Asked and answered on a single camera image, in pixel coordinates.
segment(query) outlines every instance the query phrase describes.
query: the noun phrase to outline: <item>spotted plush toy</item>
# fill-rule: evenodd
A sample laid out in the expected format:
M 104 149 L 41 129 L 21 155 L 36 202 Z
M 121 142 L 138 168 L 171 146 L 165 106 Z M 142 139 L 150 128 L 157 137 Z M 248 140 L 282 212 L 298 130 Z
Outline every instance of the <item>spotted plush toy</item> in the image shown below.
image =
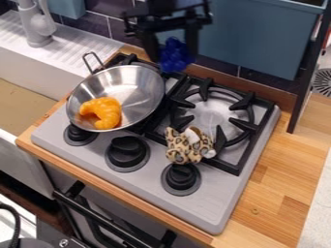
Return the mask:
M 168 147 L 165 155 L 174 164 L 195 164 L 202 158 L 210 159 L 216 156 L 212 139 L 196 127 L 189 127 L 181 134 L 167 127 L 165 138 Z

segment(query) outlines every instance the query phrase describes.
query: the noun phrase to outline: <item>toy stove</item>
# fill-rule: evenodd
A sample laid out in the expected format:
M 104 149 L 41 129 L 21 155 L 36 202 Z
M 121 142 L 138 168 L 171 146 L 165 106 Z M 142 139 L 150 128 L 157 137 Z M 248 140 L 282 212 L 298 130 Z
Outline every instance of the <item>toy stove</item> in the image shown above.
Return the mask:
M 108 67 L 138 64 L 119 54 Z M 243 93 L 182 73 L 162 74 L 165 98 L 130 130 L 89 133 L 71 125 L 65 106 L 32 135 L 38 146 L 165 211 L 220 233 L 277 124 L 280 110 L 253 92 Z M 196 165 L 171 165 L 165 128 L 197 126 L 213 137 L 217 156 Z

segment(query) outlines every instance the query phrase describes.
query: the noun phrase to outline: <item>white sink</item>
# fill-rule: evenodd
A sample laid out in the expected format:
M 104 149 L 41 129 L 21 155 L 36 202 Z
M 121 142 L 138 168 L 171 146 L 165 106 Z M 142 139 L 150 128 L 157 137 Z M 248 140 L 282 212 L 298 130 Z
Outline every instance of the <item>white sink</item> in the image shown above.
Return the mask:
M 81 59 L 95 51 L 106 61 L 123 43 L 58 25 L 54 42 L 32 48 L 26 43 L 17 12 L 0 16 L 0 78 L 60 100 L 89 73 Z M 89 57 L 93 68 L 97 61 Z

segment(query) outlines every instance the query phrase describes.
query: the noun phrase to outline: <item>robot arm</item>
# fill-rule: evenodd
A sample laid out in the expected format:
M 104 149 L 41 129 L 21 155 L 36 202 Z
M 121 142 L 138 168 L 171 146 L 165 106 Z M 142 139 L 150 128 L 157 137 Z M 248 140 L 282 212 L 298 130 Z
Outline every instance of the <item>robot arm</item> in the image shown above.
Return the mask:
M 203 15 L 196 13 L 197 7 L 202 7 Z M 171 17 L 179 11 L 184 11 L 185 14 Z M 124 12 L 122 17 L 127 35 L 139 38 L 154 62 L 160 61 L 157 33 L 184 29 L 188 51 L 195 57 L 198 53 L 198 32 L 203 25 L 212 23 L 207 0 L 146 0 L 144 4 Z M 136 18 L 137 24 L 130 23 L 131 18 Z

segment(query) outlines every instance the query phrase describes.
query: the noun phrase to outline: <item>black knob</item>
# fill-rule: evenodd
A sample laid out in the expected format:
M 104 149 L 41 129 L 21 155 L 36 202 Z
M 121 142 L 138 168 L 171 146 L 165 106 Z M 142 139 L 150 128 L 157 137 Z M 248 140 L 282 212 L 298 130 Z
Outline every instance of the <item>black knob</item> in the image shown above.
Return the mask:
M 77 128 L 75 125 L 68 127 L 68 138 L 72 141 L 84 141 L 88 140 L 93 133 Z
M 111 141 L 106 156 L 114 166 L 130 168 L 143 161 L 147 149 L 147 144 L 137 137 L 120 137 Z
M 193 165 L 172 165 L 165 177 L 166 183 L 175 190 L 188 190 L 196 183 L 196 170 Z

